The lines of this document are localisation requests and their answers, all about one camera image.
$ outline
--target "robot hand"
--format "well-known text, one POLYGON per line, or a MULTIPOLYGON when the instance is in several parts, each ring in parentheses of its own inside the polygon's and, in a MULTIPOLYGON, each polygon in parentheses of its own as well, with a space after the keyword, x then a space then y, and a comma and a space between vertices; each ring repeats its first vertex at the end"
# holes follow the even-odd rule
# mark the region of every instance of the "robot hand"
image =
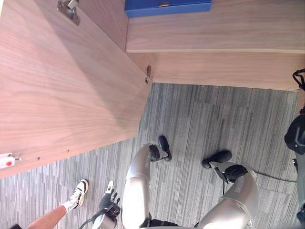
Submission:
POLYGON ((120 198, 115 201, 117 193, 114 193, 113 181, 108 184, 107 190, 104 193, 99 208, 100 210, 92 217, 92 229, 113 229, 117 223, 117 216, 120 214, 121 208, 118 206, 120 198))

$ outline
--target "blue box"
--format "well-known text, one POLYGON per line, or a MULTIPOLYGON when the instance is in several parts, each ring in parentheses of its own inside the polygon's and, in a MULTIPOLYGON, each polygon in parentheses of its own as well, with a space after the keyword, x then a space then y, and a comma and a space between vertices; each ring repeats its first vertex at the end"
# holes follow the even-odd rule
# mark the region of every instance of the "blue box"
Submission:
POLYGON ((126 0, 129 18, 211 10, 212 0, 126 0))

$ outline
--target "white latch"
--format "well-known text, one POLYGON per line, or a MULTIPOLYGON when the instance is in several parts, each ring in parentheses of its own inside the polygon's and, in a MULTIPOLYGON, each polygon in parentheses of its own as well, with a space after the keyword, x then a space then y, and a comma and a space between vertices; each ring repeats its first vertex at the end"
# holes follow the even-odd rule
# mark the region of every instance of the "white latch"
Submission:
POLYGON ((0 168, 14 166, 16 160, 21 161, 21 157, 14 158, 12 153, 0 154, 0 168))

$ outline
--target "wood grain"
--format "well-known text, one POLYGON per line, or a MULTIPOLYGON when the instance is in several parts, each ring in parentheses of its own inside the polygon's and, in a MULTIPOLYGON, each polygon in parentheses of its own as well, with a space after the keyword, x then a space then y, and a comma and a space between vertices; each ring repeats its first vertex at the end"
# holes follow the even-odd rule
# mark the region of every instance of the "wood grain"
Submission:
POLYGON ((0 20, 0 178, 136 134, 150 84, 89 17, 57 1, 8 0, 0 20))
POLYGON ((1 12, 2 12, 2 7, 3 7, 3 1, 4 0, 0 0, 0 18, 1 18, 1 12))
POLYGON ((259 52, 159 53, 152 68, 156 83, 183 83, 296 90, 292 73, 304 54, 259 52))
MULTIPOLYGON (((125 14, 125 0, 86 0, 80 1, 80 8, 122 49, 125 51, 128 17, 125 14)), ((146 72, 153 65, 153 53, 128 53, 128 56, 146 72)))
POLYGON ((129 20, 128 52, 305 52, 303 0, 214 0, 210 12, 129 20))

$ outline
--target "white sock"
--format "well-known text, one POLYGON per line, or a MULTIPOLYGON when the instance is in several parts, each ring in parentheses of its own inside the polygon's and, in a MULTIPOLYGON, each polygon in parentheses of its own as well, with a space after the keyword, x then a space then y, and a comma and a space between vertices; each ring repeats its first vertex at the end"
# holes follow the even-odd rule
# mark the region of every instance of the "white sock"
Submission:
POLYGON ((68 213, 76 207, 77 203, 71 203, 70 200, 68 200, 64 202, 62 205, 65 207, 66 212, 68 213))

